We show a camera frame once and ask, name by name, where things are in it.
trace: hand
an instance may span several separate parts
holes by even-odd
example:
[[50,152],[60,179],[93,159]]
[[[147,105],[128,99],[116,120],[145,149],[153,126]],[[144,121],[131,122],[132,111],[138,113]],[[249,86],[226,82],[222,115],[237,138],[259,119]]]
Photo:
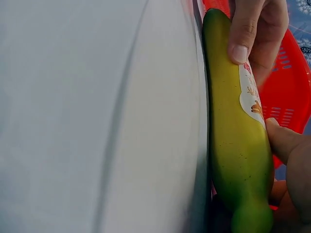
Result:
[[[286,181],[275,181],[270,203],[274,211],[273,233],[311,232],[311,136],[280,127],[275,119],[266,120],[275,155],[287,165]],[[231,213],[219,198],[211,205],[212,233],[230,232]]]
[[232,25],[228,54],[242,64],[249,57],[257,85],[273,68],[288,28],[286,0],[229,0]]

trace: green banana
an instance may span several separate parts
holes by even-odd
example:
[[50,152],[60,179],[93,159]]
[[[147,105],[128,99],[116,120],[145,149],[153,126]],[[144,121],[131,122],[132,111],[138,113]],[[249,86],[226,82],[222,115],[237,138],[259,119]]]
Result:
[[273,157],[250,65],[235,65],[227,55],[230,25],[217,9],[208,10],[203,20],[212,180],[233,213],[233,233],[268,233]]

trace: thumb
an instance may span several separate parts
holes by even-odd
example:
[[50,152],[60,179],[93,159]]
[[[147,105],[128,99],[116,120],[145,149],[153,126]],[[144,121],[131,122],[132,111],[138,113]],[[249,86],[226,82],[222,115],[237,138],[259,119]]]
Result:
[[264,0],[236,0],[230,27],[228,55],[233,63],[246,62],[254,44]]
[[292,151],[303,141],[303,135],[281,127],[274,118],[266,120],[266,127],[273,153],[286,165]]

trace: red basket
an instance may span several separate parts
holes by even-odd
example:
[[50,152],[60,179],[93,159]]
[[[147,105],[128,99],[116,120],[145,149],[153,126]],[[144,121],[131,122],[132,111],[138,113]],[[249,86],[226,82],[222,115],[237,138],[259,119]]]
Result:
[[[228,0],[203,0],[205,8],[218,8],[229,16]],[[275,66],[260,91],[263,115],[274,117],[281,126],[298,133],[311,114],[310,68],[294,38],[287,30]],[[275,168],[282,163],[274,156]]]

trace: finger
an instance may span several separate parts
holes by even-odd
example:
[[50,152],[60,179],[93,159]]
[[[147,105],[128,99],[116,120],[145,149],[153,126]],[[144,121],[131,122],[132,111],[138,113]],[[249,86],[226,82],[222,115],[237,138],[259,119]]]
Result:
[[235,0],[229,0],[230,19],[232,20],[235,12]]
[[274,206],[279,206],[286,192],[286,181],[275,181],[269,197],[269,203]]
[[284,193],[278,209],[274,212],[274,219],[275,221],[299,221],[299,212],[295,208],[288,191]]
[[289,22],[285,0],[270,0],[266,3],[258,20],[257,35],[249,56],[259,86],[264,83],[273,68]]
[[281,127],[274,118],[266,120],[266,127],[272,151],[286,165],[289,155],[302,142],[303,136]]
[[264,0],[236,0],[230,27],[228,54],[232,62],[243,64],[254,44],[257,22]]

